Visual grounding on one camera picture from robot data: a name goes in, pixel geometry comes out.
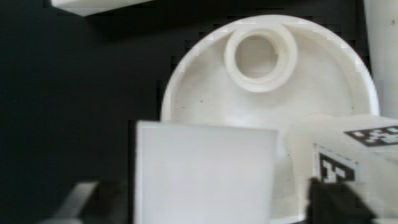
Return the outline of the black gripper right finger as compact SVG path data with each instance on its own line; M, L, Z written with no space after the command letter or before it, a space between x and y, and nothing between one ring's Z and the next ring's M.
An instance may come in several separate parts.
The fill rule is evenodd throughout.
M310 178L307 199L307 224L373 224L374 212L344 182L323 183Z

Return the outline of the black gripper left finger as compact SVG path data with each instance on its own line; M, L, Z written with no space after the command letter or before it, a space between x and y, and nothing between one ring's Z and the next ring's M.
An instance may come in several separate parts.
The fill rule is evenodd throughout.
M79 182L53 215L37 224L127 224L126 182Z

